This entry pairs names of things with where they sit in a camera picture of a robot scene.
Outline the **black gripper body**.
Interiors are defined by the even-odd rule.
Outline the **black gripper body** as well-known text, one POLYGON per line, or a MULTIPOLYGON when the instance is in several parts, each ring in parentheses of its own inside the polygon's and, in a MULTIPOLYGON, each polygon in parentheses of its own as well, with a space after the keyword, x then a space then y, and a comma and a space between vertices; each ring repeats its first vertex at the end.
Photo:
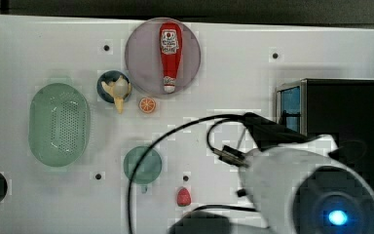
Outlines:
POLYGON ((283 143, 305 143, 308 141, 306 136, 255 113, 245 113, 243 124, 260 151, 283 143))

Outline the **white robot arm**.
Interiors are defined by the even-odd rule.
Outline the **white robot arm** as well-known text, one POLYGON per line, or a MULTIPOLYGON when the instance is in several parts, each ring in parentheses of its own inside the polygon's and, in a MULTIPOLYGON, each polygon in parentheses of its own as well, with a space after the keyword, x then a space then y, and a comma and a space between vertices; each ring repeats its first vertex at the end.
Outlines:
POLYGON ((330 135, 309 138, 254 113, 236 118, 257 147, 246 153, 213 147, 219 160, 239 168, 242 189, 265 227, 241 224, 210 205, 194 209, 168 234, 374 234, 374 191, 332 156, 330 135))

